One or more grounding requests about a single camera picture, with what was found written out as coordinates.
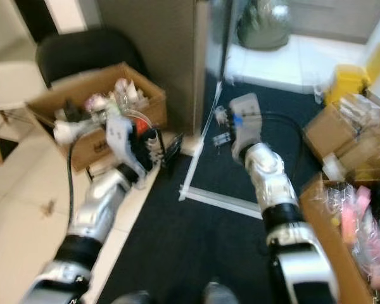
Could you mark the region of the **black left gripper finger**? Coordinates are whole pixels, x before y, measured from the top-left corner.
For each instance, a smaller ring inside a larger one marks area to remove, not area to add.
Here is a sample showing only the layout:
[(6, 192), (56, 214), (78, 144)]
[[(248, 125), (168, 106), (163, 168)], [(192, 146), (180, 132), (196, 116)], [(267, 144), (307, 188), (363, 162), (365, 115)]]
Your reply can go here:
[(182, 144), (184, 144), (184, 134), (179, 133), (173, 137), (162, 153), (162, 172), (172, 174), (176, 160), (181, 155)]

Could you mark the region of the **yellow rubbish bin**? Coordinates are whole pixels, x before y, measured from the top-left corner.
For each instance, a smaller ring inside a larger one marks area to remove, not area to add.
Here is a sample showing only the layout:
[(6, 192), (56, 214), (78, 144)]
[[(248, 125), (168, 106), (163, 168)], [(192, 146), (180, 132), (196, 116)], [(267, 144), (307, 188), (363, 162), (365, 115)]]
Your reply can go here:
[(364, 65), (340, 64), (335, 67), (334, 79), (324, 96), (326, 106), (338, 106), (349, 94), (363, 94), (380, 78), (380, 43), (370, 52)]

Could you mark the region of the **white floor tape strip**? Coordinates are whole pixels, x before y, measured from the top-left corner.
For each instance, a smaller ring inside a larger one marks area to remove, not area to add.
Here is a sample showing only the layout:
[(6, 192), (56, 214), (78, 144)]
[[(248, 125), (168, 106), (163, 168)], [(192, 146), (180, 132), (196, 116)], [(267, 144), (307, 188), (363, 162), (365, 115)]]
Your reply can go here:
[(205, 205), (217, 206), (218, 208), (236, 212), (241, 215), (248, 215), (255, 219), (262, 219), (262, 213), (257, 203), (236, 199), (216, 192), (201, 190), (193, 186), (185, 186), (182, 188), (182, 190), (179, 191), (179, 199), (190, 199), (204, 203)]
[(210, 124), (213, 119), (214, 107), (216, 107), (216, 104), (218, 104), (221, 92), (222, 92), (222, 81), (216, 81), (215, 91), (213, 95), (213, 104), (211, 105), (211, 108), (208, 111), (206, 111), (207, 119), (204, 124), (204, 128), (202, 130), (201, 136), (199, 136), (198, 142), (196, 143), (196, 147), (195, 147), (196, 150), (195, 150), (195, 153), (193, 154), (192, 162), (190, 163), (190, 166), (188, 167), (188, 171), (184, 179), (184, 183), (182, 183), (181, 189), (179, 191), (179, 201), (184, 201), (187, 198), (187, 192), (189, 191), (189, 188), (191, 187), (193, 176), (195, 174), (196, 168), (198, 168), (199, 158), (201, 157), (201, 154), (205, 147), (205, 139), (206, 139), (208, 129), (210, 129)]

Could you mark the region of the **brown cardboard box red print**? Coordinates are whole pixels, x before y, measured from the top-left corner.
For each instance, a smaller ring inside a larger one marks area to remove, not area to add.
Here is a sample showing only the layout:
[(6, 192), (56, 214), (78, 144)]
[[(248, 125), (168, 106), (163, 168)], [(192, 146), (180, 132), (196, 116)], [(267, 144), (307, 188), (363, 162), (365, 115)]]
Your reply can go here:
[[(150, 119), (153, 125), (167, 129), (166, 93), (161, 87), (153, 84), (146, 76), (125, 63), (108, 66), (100, 70), (90, 70), (78, 73), (66, 79), (56, 82), (51, 90), (48, 90), (37, 98), (25, 103), (25, 109), (34, 123), (34, 127), (50, 136), (53, 136), (54, 120), (57, 110), (62, 110), (66, 102), (74, 105), (84, 105), (94, 94), (109, 93), (115, 89), (115, 83), (119, 79), (128, 79), (149, 98), (149, 105), (141, 110), (141, 113)], [(77, 139), (72, 151), (72, 170), (85, 170), (94, 162), (106, 158), (111, 150), (105, 141), (103, 130), (94, 130), (91, 133)]]

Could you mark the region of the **black padded chair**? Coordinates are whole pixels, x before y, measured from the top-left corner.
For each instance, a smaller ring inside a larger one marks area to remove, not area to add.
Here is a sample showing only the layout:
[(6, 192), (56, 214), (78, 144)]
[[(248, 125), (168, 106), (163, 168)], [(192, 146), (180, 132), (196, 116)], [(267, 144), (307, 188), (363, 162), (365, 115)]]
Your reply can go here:
[(149, 77), (146, 61), (133, 40), (114, 28), (91, 28), (45, 38), (35, 53), (35, 62), (46, 87), (80, 72), (125, 63)]

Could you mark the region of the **small brown floor debris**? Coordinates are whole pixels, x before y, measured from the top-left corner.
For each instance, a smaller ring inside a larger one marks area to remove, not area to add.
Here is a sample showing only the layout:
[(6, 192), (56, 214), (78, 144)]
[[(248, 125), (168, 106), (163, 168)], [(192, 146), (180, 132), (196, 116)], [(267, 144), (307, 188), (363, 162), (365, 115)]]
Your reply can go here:
[(55, 199), (49, 200), (47, 203), (43, 203), (39, 207), (43, 217), (50, 217), (56, 211), (57, 201)]

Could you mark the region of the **pink plastic wrapper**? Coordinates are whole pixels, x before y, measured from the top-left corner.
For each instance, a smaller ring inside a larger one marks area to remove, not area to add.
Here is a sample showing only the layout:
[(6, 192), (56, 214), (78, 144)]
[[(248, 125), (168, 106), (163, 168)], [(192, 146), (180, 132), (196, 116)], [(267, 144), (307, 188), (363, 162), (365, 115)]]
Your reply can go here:
[(341, 196), (343, 197), (339, 218), (341, 240), (346, 245), (354, 245), (361, 218), (369, 208), (372, 191), (367, 186), (355, 188), (347, 184), (341, 189)]

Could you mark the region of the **grey robot right foot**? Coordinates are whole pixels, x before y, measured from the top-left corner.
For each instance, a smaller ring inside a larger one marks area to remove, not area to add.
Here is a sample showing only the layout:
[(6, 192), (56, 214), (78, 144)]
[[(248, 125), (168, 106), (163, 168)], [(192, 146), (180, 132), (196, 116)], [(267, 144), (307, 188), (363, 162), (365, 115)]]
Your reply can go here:
[(203, 290), (203, 304), (239, 304), (239, 300), (227, 286), (210, 281)]

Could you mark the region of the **grey robot foot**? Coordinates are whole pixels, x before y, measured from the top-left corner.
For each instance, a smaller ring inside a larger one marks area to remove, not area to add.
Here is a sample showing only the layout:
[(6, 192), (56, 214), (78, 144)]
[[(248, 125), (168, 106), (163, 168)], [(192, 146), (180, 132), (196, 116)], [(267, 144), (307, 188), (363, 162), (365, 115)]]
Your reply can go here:
[(149, 292), (140, 290), (118, 296), (111, 304), (153, 304), (153, 298)]
[(203, 290), (203, 304), (239, 304), (239, 300), (227, 286), (210, 281)]

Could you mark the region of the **grey robot left foot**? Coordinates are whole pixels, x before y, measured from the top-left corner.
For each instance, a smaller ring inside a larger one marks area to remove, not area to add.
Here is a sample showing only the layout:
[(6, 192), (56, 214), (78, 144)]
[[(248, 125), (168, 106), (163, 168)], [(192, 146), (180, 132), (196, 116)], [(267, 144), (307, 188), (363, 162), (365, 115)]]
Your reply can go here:
[(153, 304), (153, 298), (149, 292), (140, 290), (118, 296), (111, 304)]

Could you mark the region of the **white plastic chair wooden legs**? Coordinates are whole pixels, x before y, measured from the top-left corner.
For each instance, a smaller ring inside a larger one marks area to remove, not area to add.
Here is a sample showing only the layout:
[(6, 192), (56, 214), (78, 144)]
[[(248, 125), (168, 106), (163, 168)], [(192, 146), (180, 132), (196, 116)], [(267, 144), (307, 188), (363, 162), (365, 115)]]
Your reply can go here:
[(20, 109), (48, 88), (33, 61), (0, 63), (0, 111)]

